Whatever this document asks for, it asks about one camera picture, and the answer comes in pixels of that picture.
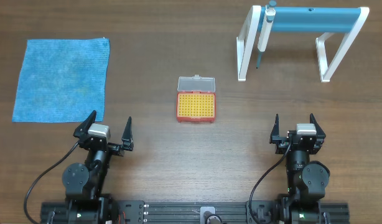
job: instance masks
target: black cable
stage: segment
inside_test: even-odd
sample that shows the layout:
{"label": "black cable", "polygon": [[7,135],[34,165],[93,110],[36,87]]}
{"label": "black cable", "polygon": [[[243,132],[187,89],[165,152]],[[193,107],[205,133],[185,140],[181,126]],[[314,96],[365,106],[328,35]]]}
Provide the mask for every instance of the black cable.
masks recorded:
{"label": "black cable", "polygon": [[288,154],[288,152],[290,151],[291,149],[291,143],[289,143],[289,146],[288,148],[286,149],[284,155],[278,160],[278,162],[276,164],[274,164],[272,167],[270,167],[270,169],[268,169],[261,177],[260,179],[258,180],[258,182],[254,185],[253,189],[252,189],[252,192],[251,192],[251,196],[249,197],[249,213],[251,214],[253,220],[257,223],[257,224],[260,224],[259,220],[256,218],[256,215],[255,213],[253,212],[252,210],[252,198],[253,198],[253,194],[254,194],[254,191],[256,190],[256,188],[258,187],[258,185],[260,184],[260,182],[263,180],[263,178],[265,178],[275,167],[277,167],[280,163],[283,162],[283,160],[285,159],[286,155]]}
{"label": "black cable", "polygon": [[36,183],[40,180],[40,178],[42,178],[48,171],[52,170],[54,167],[58,166],[62,161],[64,161],[72,152],[73,150],[75,150],[75,148],[78,146],[79,142],[76,142],[72,148],[69,150],[69,152],[64,156],[62,157],[58,162],[56,162],[54,165],[52,165],[50,168],[48,168],[47,170],[45,170],[42,174],[40,174],[36,180],[32,183],[32,185],[30,186],[28,192],[27,192],[27,195],[25,196],[25,199],[24,199],[24,212],[25,212],[25,215],[27,216],[27,218],[29,219],[29,221],[33,224],[39,224],[37,221],[35,221],[32,217],[30,217],[29,213],[28,213],[28,209],[27,209],[27,202],[28,202],[28,198],[29,198],[29,195],[30,195],[30,192],[32,191],[32,189],[35,187]]}

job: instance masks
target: open lid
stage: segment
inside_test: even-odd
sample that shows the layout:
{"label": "open lid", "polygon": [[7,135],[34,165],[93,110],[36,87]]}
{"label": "open lid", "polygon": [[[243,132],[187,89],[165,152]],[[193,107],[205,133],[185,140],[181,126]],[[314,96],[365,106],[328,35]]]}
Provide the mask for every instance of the open lid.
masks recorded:
{"label": "open lid", "polygon": [[180,77],[179,84],[177,85],[177,91],[201,91],[214,93],[216,91],[215,78],[200,77],[199,75],[195,75],[194,77]]}

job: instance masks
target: blue towel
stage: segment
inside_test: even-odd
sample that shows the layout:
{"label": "blue towel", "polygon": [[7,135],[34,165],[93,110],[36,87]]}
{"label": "blue towel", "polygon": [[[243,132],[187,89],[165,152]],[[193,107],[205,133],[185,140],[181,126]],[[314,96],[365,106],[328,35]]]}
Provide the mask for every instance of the blue towel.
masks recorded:
{"label": "blue towel", "polygon": [[109,40],[28,40],[13,122],[102,121]]}

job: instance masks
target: white stand leg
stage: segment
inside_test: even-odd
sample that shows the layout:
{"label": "white stand leg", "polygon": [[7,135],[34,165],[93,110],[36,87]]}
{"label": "white stand leg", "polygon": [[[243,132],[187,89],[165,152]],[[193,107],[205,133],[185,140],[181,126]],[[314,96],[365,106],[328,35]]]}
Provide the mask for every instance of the white stand leg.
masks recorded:
{"label": "white stand leg", "polygon": [[368,17],[368,14],[370,13],[370,8],[368,7],[361,7],[361,14],[358,17],[357,21],[354,23],[354,26],[352,30],[345,34],[342,43],[340,44],[340,47],[338,51],[336,52],[332,62],[328,66],[327,62],[327,54],[325,53],[325,40],[327,40],[329,37],[333,35],[333,33],[324,33],[319,38],[315,40],[315,44],[317,47],[317,56],[318,56],[318,63],[320,68],[320,77],[321,82],[329,82],[330,78],[332,77],[333,73],[335,72],[336,68],[339,66],[340,62],[342,61],[343,57],[345,56],[347,50],[352,45],[355,37],[360,32],[361,28],[364,25],[364,22],[366,18]]}
{"label": "white stand leg", "polygon": [[258,31],[260,12],[261,6],[252,6],[248,16],[246,16],[241,32],[236,38],[238,81],[246,81],[246,71],[248,70],[254,39]]}

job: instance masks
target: wooden table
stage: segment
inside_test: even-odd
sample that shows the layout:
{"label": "wooden table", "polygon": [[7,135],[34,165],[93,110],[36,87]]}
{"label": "wooden table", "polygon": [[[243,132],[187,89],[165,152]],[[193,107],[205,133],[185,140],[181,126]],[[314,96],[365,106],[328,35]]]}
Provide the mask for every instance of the wooden table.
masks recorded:
{"label": "wooden table", "polygon": [[[352,223],[382,223],[382,1],[310,1],[308,6],[371,8],[368,20],[330,83],[321,83],[319,34],[271,34],[261,67],[236,79],[236,44],[253,4],[266,1],[0,1],[0,222],[27,223],[24,196],[34,179],[76,141],[78,123],[12,123],[27,39],[106,37],[111,55],[104,124],[112,141],[133,117],[135,148],[113,158],[104,191],[116,199],[245,202],[279,158],[268,143],[279,113],[281,134],[309,114],[327,133],[312,160],[331,170],[324,201],[348,202]],[[278,2],[306,6],[302,0]],[[327,41],[333,57],[340,36]],[[179,76],[216,78],[213,124],[175,119]],[[29,210],[65,197],[64,168],[83,162],[77,149],[36,186]],[[284,164],[255,193],[286,192]]]}

